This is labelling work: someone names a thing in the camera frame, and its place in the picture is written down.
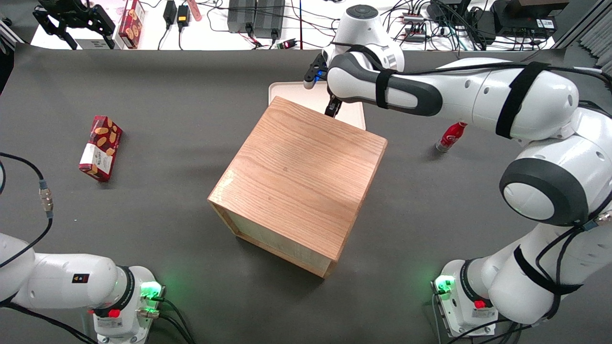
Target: black velcro strap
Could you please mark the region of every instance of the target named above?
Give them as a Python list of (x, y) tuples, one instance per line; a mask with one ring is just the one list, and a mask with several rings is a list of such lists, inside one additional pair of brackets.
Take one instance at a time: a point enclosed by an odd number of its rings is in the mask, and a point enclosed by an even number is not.
[(537, 270), (531, 266), (527, 262), (527, 259), (523, 256), (523, 251), (521, 250), (520, 245), (514, 250), (514, 259), (517, 260), (518, 266), (523, 270), (523, 272), (531, 279), (535, 284), (541, 286), (542, 288), (550, 291), (551, 293), (561, 296), (569, 293), (573, 293), (578, 290), (582, 284), (579, 285), (558, 285), (551, 280), (547, 280), (544, 276), (542, 276)]
[(510, 83), (510, 93), (506, 98), (504, 106), (501, 108), (499, 114), (498, 123), (495, 127), (495, 133), (505, 138), (512, 138), (510, 136), (510, 129), (514, 123), (514, 118), (518, 114), (518, 110), (529, 92), (529, 88), (534, 83), (538, 74), (548, 67), (548, 64), (542, 62), (532, 62), (525, 66), (525, 68), (517, 75), (517, 77)]
[(386, 96), (387, 87), (389, 85), (389, 79), (391, 78), (391, 75), (395, 73), (397, 73), (397, 70), (381, 70), (380, 74), (378, 74), (378, 77), (376, 78), (376, 105), (378, 105), (379, 108), (389, 108)]

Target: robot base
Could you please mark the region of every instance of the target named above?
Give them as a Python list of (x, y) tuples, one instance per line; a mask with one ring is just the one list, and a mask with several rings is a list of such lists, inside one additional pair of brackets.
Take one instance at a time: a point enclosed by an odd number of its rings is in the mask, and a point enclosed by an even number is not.
[[(464, 260), (449, 262), (431, 284), (437, 294), (438, 308), (450, 337), (458, 337), (466, 331), (498, 319), (495, 308), (476, 309), (463, 291), (460, 271), (464, 263)], [(495, 324), (470, 332), (466, 337), (483, 335), (495, 335)]]
[[(134, 274), (134, 293), (127, 306), (121, 310), (119, 318), (99, 318), (94, 315), (94, 329), (98, 343), (134, 344), (144, 343), (149, 336), (153, 323), (152, 318), (138, 316), (139, 310), (157, 310), (159, 302), (146, 300), (142, 286), (146, 282), (155, 282), (153, 273), (142, 266), (130, 266)], [(163, 296), (164, 288), (160, 286), (158, 296)]]

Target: red button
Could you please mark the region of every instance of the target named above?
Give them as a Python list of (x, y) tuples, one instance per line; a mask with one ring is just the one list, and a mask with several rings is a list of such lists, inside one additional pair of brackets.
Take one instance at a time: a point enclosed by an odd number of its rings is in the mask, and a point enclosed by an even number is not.
[(476, 309), (486, 308), (487, 304), (483, 300), (476, 300), (474, 301), (474, 307), (476, 307)]
[(121, 313), (121, 311), (118, 310), (118, 309), (111, 309), (111, 310), (108, 311), (108, 317), (109, 318), (118, 318), (120, 313)]

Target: white tray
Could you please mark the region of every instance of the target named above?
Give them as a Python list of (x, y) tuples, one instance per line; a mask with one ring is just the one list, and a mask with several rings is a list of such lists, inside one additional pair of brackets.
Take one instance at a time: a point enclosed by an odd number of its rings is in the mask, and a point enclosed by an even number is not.
[[(325, 113), (325, 108), (329, 103), (325, 81), (317, 82), (313, 89), (305, 89), (301, 82), (273, 83), (268, 89), (268, 104), (276, 96), (320, 113)], [(343, 103), (335, 118), (365, 130), (364, 106), (361, 103)]]

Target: white table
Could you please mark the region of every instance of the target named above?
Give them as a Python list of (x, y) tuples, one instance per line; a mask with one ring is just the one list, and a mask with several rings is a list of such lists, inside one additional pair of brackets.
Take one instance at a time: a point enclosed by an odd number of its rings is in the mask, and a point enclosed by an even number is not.
[[(104, 1), (117, 1), (117, 0), (99, 0), (98, 3), (104, 3)], [(182, 0), (175, 0), (177, 6), (183, 3)], [(293, 5), (298, 7), (300, 0), (293, 0)], [(155, 5), (157, 3), (156, 0), (150, 0), (148, 3)], [(160, 42), (160, 39), (164, 35), (165, 32), (165, 22), (162, 18), (163, 10), (165, 8), (165, 0), (161, 0), (160, 4), (157, 7), (150, 7), (146, 4), (143, 4), (143, 7), (146, 11), (146, 18), (144, 19), (144, 27), (143, 33), (140, 38), (140, 46), (139, 50), (156, 50), (157, 46)], [(229, 1), (226, 0), (221, 6), (226, 8)], [(350, 6), (356, 4), (368, 4), (373, 7), (376, 7), (380, 13), (391, 9), (397, 0), (344, 0), (340, 3), (333, 3), (330, 1), (323, 0), (302, 0), (302, 19), (303, 21), (313, 23), (315, 25), (321, 25), (328, 29), (324, 28), (314, 28), (313, 26), (307, 24), (306, 22), (302, 23), (302, 39), (304, 42), (312, 43), (318, 46), (326, 46), (332, 40), (334, 36), (334, 31), (330, 28), (332, 26), (332, 20), (328, 18), (317, 17), (316, 15), (312, 15), (308, 12), (325, 15), (329, 18), (340, 18), (342, 13)], [(488, 8), (492, 5), (493, 0), (472, 0), (470, 7), (485, 7)], [(279, 42), (288, 39), (299, 39), (300, 37), (300, 21), (299, 17), (295, 14), (299, 14), (299, 9), (294, 10), (290, 7), (292, 4), (292, 0), (286, 0), (285, 7), (285, 15), (287, 18), (283, 20), (283, 32)], [(184, 50), (249, 50), (254, 47), (254, 44), (249, 42), (247, 39), (241, 37), (240, 34), (230, 33), (230, 32), (215, 32), (211, 30), (211, 25), (216, 30), (227, 30), (227, 10), (222, 9), (213, 9), (211, 10), (210, 6), (214, 6), (214, 2), (211, 1), (209, 4), (199, 5), (200, 12), (202, 13), (202, 20), (195, 21), (193, 18), (191, 19), (189, 26), (183, 29), (181, 35), (181, 47)], [(390, 27), (390, 36), (395, 37), (395, 35), (401, 31), (403, 24), (401, 23), (401, 18), (397, 18), (402, 14), (402, 10), (395, 11), (391, 18), (394, 21)], [(421, 14), (427, 17), (426, 6), (422, 7)], [(336, 28), (338, 25), (338, 21), (333, 22), (333, 26)], [(432, 24), (431, 22), (427, 23), (428, 32), (433, 32), (434, 28), (437, 27), (436, 24)], [(68, 32), (73, 36), (74, 39), (80, 38), (88, 38), (92, 37), (92, 34), (95, 37), (95, 33), (91, 32), (87, 29), (69, 29)], [(465, 33), (459, 33), (461, 37), (461, 42), (467, 50), (473, 50), (474, 45), (469, 38), (467, 38)], [(499, 41), (508, 41), (508, 44), (502, 43), (494, 43), (488, 46), (488, 50), (508, 50), (512, 49), (514, 44), (510, 43), (509, 40), (504, 39), (503, 37), (498, 37), (496, 40)], [(259, 41), (263, 45), (271, 44), (270, 39), (259, 39)], [(39, 26), (36, 30), (36, 34), (32, 39), (32, 45), (49, 48), (49, 49), (69, 49), (68, 45), (57, 38), (56, 36), (49, 36), (45, 33), (45, 31)], [(548, 39), (546, 43), (540, 45), (540, 48), (550, 48), (554, 44), (552, 38)], [(304, 49), (318, 49), (312, 45), (305, 43), (303, 45)], [(425, 44), (423, 42), (420, 43), (409, 43), (405, 42), (401, 45), (404, 50), (424, 50)], [(427, 42), (427, 49), (434, 50), (434, 47), (439, 50), (452, 50), (452, 44), (449, 39), (444, 37), (434, 37)], [(179, 32), (177, 25), (172, 25), (169, 33), (162, 40), (162, 50), (179, 50)]]

